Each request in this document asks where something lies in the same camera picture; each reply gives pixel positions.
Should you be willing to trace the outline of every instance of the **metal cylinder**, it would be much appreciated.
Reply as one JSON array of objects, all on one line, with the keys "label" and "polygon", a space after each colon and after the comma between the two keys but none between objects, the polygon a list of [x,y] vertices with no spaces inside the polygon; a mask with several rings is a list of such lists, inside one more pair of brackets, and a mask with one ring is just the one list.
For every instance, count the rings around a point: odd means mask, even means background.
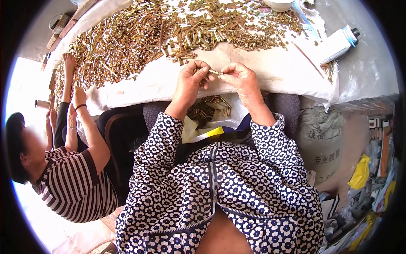
[{"label": "metal cylinder", "polygon": [[44,109],[49,109],[50,108],[50,103],[45,102],[43,100],[35,100],[35,107],[36,108],[44,108]]}]

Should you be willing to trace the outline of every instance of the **bracelet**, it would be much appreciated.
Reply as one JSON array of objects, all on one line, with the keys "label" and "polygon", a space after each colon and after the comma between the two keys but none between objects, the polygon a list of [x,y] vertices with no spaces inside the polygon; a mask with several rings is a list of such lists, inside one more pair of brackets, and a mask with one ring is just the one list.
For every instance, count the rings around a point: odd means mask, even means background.
[{"label": "bracelet", "polygon": [[87,107],[86,104],[81,104],[81,105],[79,105],[79,106],[76,107],[75,112],[77,113],[78,108],[80,108],[80,107],[82,107],[82,106]]}]

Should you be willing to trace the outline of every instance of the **burlap sack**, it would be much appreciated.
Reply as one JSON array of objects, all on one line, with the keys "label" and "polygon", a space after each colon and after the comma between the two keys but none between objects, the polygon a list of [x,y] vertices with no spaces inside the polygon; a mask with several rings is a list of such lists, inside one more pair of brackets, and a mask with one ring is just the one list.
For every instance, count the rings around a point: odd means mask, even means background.
[{"label": "burlap sack", "polygon": [[344,123],[344,117],[337,109],[328,114],[323,107],[300,112],[296,143],[306,170],[316,172],[315,185],[329,179],[340,167]]}]

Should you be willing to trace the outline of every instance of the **thermos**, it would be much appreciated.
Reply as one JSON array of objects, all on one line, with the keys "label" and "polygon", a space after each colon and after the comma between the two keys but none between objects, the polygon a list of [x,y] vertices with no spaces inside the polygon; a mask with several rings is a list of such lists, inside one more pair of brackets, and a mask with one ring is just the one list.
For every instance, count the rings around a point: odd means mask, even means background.
[{"label": "thermos", "polygon": [[358,29],[351,29],[349,25],[330,35],[317,47],[320,63],[342,60],[349,54],[351,49],[357,46],[359,35]]},{"label": "thermos", "polygon": [[44,108],[44,109],[48,109],[50,107],[50,103],[49,102],[45,102],[43,100],[35,100],[35,107],[36,108]]}]

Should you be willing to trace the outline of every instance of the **dark hair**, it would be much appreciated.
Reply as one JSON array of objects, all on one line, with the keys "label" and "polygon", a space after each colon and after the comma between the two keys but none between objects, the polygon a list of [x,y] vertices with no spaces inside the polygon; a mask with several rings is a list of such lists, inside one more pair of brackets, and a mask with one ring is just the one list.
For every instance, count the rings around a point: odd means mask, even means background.
[{"label": "dark hair", "polygon": [[6,154],[9,163],[8,170],[11,179],[22,184],[26,184],[30,177],[20,160],[20,153],[25,151],[24,143],[21,139],[21,131],[24,127],[24,116],[20,112],[17,112],[9,117],[4,128]]}]

